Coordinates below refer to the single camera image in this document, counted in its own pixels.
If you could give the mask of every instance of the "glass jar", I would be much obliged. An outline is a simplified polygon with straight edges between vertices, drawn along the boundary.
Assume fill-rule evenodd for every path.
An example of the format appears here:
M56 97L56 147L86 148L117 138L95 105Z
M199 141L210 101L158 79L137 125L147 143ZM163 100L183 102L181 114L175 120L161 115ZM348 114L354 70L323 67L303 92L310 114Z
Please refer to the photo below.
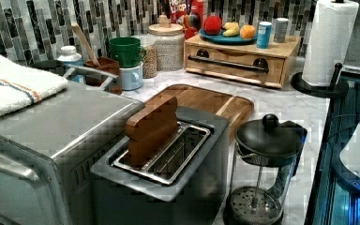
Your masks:
M156 37L153 35L138 35L134 36L138 38L145 48L147 54L142 60L142 77L144 79L153 78L157 76L157 48L156 48Z
M157 48L157 70L175 71L182 69L184 62L183 26L171 24L171 27L160 27L159 24L150 25L148 33L154 35Z

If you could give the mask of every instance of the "red apple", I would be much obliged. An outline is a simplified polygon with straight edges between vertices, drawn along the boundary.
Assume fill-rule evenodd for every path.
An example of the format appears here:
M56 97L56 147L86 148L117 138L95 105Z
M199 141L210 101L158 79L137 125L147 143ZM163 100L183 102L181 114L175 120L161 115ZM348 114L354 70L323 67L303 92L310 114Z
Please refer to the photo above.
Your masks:
M218 35L221 30L222 21L219 16L209 16L203 22L203 30L207 35Z

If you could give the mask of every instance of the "white countertop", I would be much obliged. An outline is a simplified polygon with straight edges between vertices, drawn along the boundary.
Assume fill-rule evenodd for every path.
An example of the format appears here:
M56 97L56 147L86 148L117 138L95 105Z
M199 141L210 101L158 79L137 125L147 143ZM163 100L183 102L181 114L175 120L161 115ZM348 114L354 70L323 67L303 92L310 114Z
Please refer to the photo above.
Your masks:
M298 66L292 74L301 71L302 66ZM280 123L291 120L307 129L306 143L297 169L297 175L292 178L288 190L282 220L282 224L287 225L304 224L329 99L302 94L290 86L290 80L285 83L282 89L276 90L187 73L184 70L159 72L155 78L144 79L141 88L134 91L124 91L123 96L146 101L166 87L179 83L199 86L252 100L254 102L254 112L249 120L262 119L267 113L274 113ZM231 153L233 153L233 145L234 142L230 145ZM246 170L248 170L249 174L253 174L250 171L252 169L248 168L248 166L251 167L246 165ZM222 209L223 207L217 214L215 225L223 224L221 219Z

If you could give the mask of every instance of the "green mug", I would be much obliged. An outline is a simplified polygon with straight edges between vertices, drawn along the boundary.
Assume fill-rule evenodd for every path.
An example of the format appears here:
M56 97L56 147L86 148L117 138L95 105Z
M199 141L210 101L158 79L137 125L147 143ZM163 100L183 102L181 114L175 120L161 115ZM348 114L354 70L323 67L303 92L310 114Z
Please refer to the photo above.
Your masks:
M140 40L135 37L115 37L110 40L111 59L119 62L120 68L134 68L147 55Z

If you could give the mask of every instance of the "white towel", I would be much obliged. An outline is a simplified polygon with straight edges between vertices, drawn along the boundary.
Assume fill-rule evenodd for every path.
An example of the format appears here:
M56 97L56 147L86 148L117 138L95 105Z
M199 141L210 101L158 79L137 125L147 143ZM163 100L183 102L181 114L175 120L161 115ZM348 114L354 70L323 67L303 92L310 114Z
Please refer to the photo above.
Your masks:
M37 103L67 86L68 80L63 77L22 67L0 55L0 116Z

